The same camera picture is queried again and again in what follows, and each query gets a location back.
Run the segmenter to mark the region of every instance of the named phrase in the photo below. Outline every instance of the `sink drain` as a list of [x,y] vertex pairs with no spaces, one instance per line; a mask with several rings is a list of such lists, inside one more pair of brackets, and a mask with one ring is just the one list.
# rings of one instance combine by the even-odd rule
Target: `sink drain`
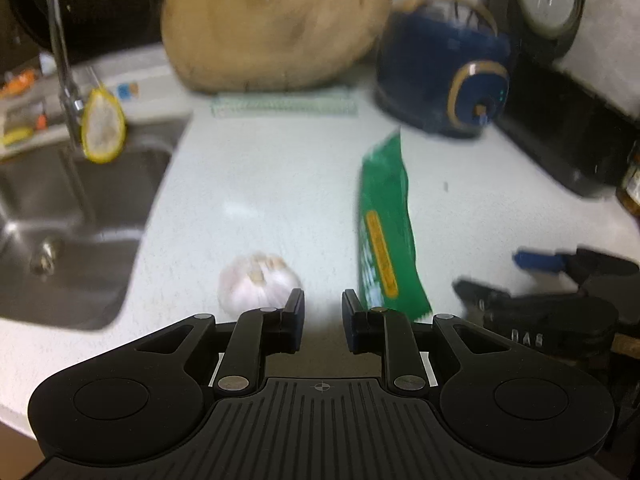
[[37,276],[51,276],[56,271],[62,247],[63,242],[59,238],[45,238],[31,256],[31,272]]

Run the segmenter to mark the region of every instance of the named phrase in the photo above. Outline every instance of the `yellow label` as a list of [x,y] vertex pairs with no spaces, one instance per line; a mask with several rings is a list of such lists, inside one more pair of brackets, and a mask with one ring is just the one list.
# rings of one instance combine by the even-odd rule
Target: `yellow label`
[[391,264],[389,251],[386,248],[385,235],[382,232],[382,225],[380,225],[378,213],[373,210],[367,211],[365,222],[367,223],[367,229],[369,229],[369,236],[371,236],[371,245],[373,246],[373,253],[376,256],[376,263],[380,271],[382,287],[385,289],[385,296],[390,300],[394,300],[398,297],[398,282],[396,282],[394,267]]

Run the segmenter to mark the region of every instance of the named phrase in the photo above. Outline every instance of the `blue handle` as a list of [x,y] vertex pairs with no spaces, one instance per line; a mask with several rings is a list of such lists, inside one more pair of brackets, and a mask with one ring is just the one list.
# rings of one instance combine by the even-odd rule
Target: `blue handle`
[[529,253],[528,251],[518,251],[513,255],[514,263],[523,270],[540,270],[559,274],[566,267],[566,262],[562,254]]

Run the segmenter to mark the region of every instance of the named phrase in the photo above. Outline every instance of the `ribbed black surface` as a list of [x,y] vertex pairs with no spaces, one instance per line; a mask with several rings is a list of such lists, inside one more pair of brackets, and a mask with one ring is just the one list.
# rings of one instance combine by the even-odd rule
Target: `ribbed black surface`
[[[325,391],[320,384],[328,384]],[[268,379],[221,400],[188,442],[130,466],[47,461],[33,480],[611,480],[593,460],[511,466],[454,440],[428,403],[384,392],[375,379]]]

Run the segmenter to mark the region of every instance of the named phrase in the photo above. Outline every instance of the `blue kitchen appliance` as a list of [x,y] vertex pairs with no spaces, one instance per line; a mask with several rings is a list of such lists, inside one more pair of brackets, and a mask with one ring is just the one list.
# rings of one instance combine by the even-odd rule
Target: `blue kitchen appliance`
[[504,107],[510,42],[483,6],[449,0],[490,28],[447,21],[430,7],[436,1],[407,0],[390,16],[378,51],[377,101],[427,132],[475,137]]

